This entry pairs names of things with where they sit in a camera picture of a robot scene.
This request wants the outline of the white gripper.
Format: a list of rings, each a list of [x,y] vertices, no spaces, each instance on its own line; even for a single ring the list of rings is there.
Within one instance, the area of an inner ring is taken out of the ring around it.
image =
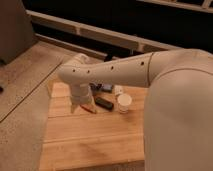
[[[92,92],[88,84],[70,85],[70,98],[73,104],[70,106],[70,112],[73,114],[79,105],[87,104],[92,101]],[[95,104],[88,104],[88,109],[92,113],[97,113]]]

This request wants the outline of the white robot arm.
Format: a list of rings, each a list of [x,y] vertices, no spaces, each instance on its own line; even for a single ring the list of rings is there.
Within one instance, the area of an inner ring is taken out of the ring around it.
[[[177,49],[97,64],[77,54],[59,77],[75,104],[91,100],[91,83],[146,87],[145,171],[213,171],[212,53]]]

